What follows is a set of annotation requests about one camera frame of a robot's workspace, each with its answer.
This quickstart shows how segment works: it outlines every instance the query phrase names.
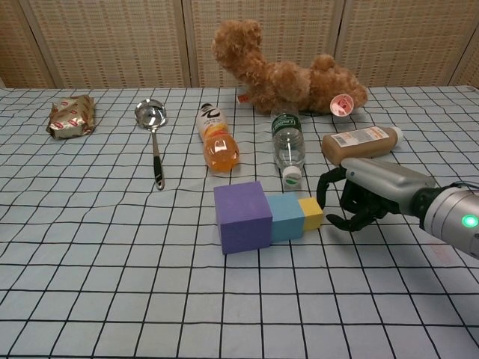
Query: white tag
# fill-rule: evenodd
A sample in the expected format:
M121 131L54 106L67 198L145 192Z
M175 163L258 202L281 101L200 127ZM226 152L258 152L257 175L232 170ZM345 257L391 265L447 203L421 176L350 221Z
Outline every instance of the white tag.
M367 129L357 129L356 131L338 133L332 137L340 147L348 147L388 138L389 135L379 127L369 127Z

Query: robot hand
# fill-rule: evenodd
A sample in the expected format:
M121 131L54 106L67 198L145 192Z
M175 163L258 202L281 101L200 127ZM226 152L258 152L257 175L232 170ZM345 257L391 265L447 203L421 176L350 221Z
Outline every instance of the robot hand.
M461 251L479 257L479 197L459 183L437 187L434 178L377 159L345 159L323 174L317 202L326 204L330 183L346 180L340 206L351 219L327 215L341 230L354 232L388 213L412 215L420 228Z

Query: teddy bear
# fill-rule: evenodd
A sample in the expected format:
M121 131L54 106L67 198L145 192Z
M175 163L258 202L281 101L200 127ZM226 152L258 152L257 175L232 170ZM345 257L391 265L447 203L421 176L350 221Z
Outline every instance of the teddy bear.
M328 114L339 94L349 95L354 108L367 102L366 87L331 55L317 55L309 69L292 61L268 62L261 53L261 41L258 21L225 20L211 45L219 65L246 85L248 99L258 112L270 114L287 102L298 111Z

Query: woven wall panel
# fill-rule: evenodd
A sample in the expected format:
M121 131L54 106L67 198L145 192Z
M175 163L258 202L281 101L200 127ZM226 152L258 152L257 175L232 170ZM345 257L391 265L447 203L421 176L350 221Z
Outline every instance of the woven wall panel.
M479 88L479 26L460 62L453 85L471 85Z
M347 0L336 58L369 86L447 85L479 0Z
M269 61L295 61L309 67L316 54L334 51L342 1L336 0L185 0L191 6L194 46L190 62L198 68L200 86L239 83L219 67L211 42L221 21L255 19L263 29L261 49Z
M53 85L16 0L0 0L0 77L8 88Z
M66 88L188 84L183 24L171 0L31 0Z

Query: water bottle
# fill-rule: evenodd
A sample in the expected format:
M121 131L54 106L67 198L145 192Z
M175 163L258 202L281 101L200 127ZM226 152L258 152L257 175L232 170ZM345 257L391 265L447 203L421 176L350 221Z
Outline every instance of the water bottle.
M283 181L297 185L302 178L306 154L299 112L295 105L284 103L272 110L271 118L275 163L281 170Z

